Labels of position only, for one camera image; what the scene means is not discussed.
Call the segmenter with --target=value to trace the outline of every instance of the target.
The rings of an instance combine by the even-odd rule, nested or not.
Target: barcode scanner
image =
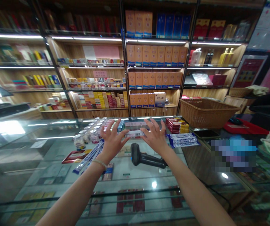
[[[134,166],[138,166],[139,163],[159,167],[165,169],[167,166],[163,158],[156,158],[146,153],[140,152],[139,145],[137,143],[131,144],[131,161]]]

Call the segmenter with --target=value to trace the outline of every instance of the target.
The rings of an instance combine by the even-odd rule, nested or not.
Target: red mat
[[[242,125],[235,125],[231,122],[227,122],[224,125],[224,129],[232,134],[257,134],[257,135],[267,135],[269,133],[268,130],[265,130],[257,125],[254,125],[250,122],[237,118],[242,121]]]

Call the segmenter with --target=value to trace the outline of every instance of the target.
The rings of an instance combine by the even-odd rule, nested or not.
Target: pink sign
[[[93,71],[93,76],[95,78],[107,78],[107,71]]]

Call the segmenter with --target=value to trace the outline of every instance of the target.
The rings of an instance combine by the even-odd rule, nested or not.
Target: bracelet
[[[107,165],[106,165],[105,163],[103,163],[102,161],[99,161],[99,160],[97,160],[97,159],[94,159],[94,160],[92,160],[91,162],[97,162],[97,163],[101,164],[102,166],[105,167],[105,170],[108,168]]]

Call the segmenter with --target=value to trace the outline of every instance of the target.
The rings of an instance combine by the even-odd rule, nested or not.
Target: wicker basket
[[[244,97],[250,95],[252,92],[253,89],[248,88],[230,88],[229,96]]]
[[[180,115],[194,128],[222,128],[240,108],[209,99],[180,99]]]

